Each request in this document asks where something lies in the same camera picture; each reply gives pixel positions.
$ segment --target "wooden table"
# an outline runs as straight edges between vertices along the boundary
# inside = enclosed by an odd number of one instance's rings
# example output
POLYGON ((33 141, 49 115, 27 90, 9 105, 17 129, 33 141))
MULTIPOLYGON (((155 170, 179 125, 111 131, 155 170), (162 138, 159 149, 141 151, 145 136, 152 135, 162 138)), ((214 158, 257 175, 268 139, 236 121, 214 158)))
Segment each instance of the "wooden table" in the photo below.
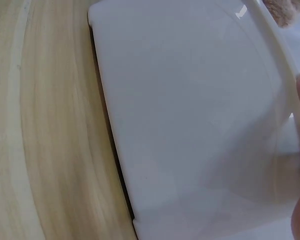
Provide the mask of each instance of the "wooden table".
POLYGON ((0 240, 136 239, 100 94, 93 3, 0 0, 0 240))

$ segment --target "light wood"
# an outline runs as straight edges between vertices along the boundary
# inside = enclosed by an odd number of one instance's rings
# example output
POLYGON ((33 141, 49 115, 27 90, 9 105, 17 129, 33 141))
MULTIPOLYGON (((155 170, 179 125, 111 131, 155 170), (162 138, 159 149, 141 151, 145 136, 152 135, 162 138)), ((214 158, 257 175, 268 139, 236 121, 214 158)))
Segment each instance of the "light wood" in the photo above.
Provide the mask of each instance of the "light wood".
POLYGON ((135 240, 87 21, 93 0, 0 0, 0 240, 135 240))

